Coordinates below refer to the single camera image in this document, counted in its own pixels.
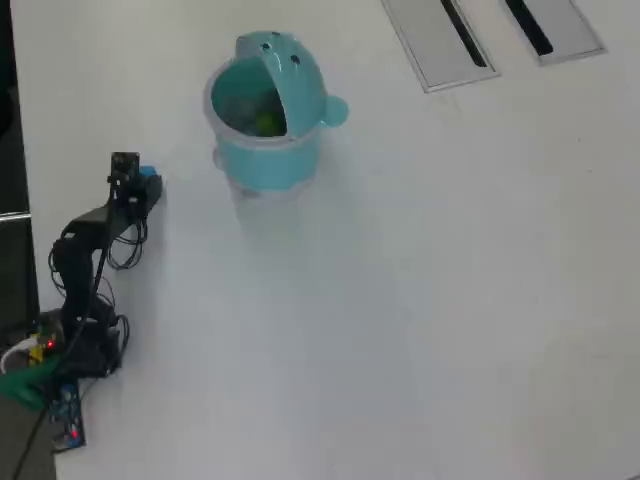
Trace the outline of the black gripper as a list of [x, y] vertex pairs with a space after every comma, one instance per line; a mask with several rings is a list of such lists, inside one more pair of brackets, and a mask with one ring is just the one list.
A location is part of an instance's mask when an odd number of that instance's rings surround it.
[[126, 219], [138, 219], [141, 216], [141, 207], [153, 209], [161, 198], [163, 188], [160, 175], [141, 176], [116, 175], [108, 177], [109, 197], [107, 205], [109, 210], [118, 217]]

